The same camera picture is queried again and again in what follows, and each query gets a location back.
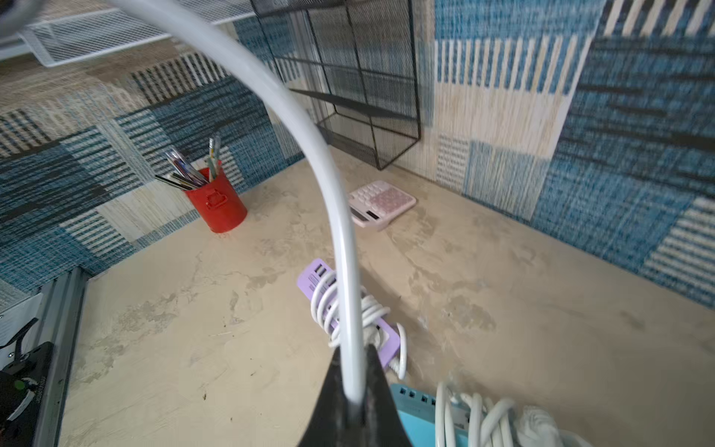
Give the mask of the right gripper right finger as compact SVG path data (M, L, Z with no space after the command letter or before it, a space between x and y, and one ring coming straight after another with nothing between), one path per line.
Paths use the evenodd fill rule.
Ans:
M411 446L400 422L377 349L366 346L366 392L361 428L362 446Z

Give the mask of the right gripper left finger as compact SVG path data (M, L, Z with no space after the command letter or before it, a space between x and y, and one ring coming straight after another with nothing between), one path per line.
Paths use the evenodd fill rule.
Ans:
M340 349L336 348L314 411L298 446L348 446L347 400L344 396L341 366Z

